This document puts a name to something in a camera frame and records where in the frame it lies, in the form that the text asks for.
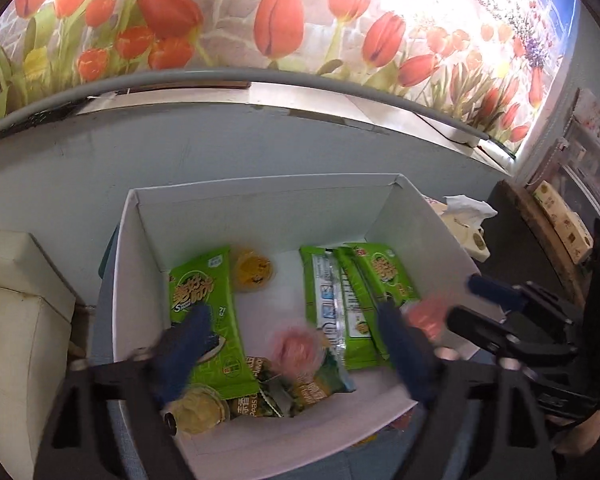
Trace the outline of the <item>person's right hand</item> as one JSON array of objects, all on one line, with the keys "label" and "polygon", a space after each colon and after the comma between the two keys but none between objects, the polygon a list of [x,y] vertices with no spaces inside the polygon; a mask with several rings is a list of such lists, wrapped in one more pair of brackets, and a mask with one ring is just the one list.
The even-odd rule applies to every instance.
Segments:
[{"label": "person's right hand", "polygon": [[557,454],[582,457],[600,440],[600,410],[577,425],[573,420],[553,415],[546,415],[545,421],[551,430],[557,431],[556,436],[550,438],[552,449]]}]

